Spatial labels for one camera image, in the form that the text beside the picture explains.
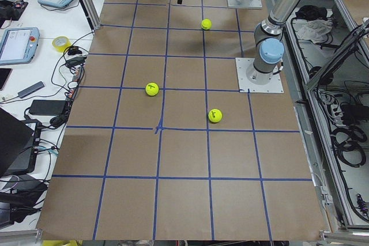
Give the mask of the yellow tennis ball upper middle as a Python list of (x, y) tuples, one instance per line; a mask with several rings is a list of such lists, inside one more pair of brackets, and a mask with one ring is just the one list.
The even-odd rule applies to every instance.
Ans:
[(203, 29), (203, 30), (210, 30), (211, 29), (211, 27), (212, 27), (212, 22), (211, 22), (211, 20), (210, 19), (208, 19), (208, 18), (204, 18), (202, 21), (201, 21), (201, 28)]

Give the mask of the yellow tennis ball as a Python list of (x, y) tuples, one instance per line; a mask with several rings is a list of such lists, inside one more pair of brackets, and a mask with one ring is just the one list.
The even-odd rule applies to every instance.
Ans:
[(155, 82), (150, 82), (145, 87), (145, 92), (148, 96), (155, 96), (159, 93), (159, 86)]
[(212, 123), (218, 123), (222, 120), (222, 118), (223, 113), (217, 108), (213, 108), (208, 112), (208, 119)]
[(212, 22), (211, 22), (211, 20), (210, 19), (208, 19), (208, 18), (204, 18), (202, 21), (201, 21), (201, 28), (203, 29), (203, 30), (210, 30), (211, 29), (211, 27), (212, 27)]

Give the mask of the yellow tennis ball centre left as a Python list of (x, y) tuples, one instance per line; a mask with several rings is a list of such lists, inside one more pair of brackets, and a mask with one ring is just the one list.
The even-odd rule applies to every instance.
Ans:
[(148, 96), (155, 96), (159, 93), (159, 86), (155, 82), (150, 82), (145, 87), (145, 92)]

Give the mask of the yellow tennis ball centre right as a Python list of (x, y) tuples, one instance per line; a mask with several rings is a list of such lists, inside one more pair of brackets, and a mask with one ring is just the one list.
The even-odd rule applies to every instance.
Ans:
[(213, 108), (208, 112), (208, 119), (212, 123), (218, 123), (222, 120), (222, 118), (223, 113), (217, 108)]

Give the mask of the yellow tape roll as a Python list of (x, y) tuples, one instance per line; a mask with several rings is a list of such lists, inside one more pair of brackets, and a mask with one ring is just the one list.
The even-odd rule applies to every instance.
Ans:
[(66, 36), (58, 36), (52, 41), (52, 46), (57, 52), (63, 53), (71, 46), (71, 41)]

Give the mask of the white crumpled cloth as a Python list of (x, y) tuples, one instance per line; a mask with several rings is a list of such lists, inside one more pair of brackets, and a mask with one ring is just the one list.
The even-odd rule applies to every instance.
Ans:
[(302, 40), (310, 40), (313, 43), (323, 43), (332, 27), (332, 22), (328, 20), (308, 21), (297, 31), (297, 37)]

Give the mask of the near teach pendant tablet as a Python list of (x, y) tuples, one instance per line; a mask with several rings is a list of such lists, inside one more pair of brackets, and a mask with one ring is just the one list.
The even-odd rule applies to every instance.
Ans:
[(1, 66), (30, 63), (35, 56), (39, 36), (37, 27), (5, 30), (1, 40)]

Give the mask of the grey usb hub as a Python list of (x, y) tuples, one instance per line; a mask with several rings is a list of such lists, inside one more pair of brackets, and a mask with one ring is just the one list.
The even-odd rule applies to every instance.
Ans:
[(37, 82), (37, 83), (35, 83), (35, 84), (33, 84), (33, 85), (31, 85), (31, 86), (29, 86), (29, 87), (21, 90), (21, 91), (19, 91), (18, 92), (18, 97), (20, 99), (23, 99), (26, 96), (28, 96), (28, 95), (30, 95), (32, 93), (35, 93), (36, 91), (38, 91), (38, 90), (40, 90), (40, 89), (42, 89), (44, 87), (45, 87), (44, 83), (42, 81), (39, 81), (39, 82)]

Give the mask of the black power adapter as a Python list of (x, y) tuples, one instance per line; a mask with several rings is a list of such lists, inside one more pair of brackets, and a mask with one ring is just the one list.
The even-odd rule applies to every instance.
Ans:
[(33, 100), (29, 113), (41, 116), (60, 115), (65, 106), (65, 100)]

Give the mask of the black smartphone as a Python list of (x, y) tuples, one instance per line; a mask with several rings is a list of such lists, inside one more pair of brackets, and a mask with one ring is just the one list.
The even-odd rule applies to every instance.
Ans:
[(0, 68), (0, 90), (3, 90), (12, 72), (10, 68)]

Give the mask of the black laptop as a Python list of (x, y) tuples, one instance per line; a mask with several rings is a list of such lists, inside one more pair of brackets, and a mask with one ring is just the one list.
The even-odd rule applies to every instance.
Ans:
[(33, 172), (36, 164), (41, 123), (18, 120), (1, 110), (1, 176)]

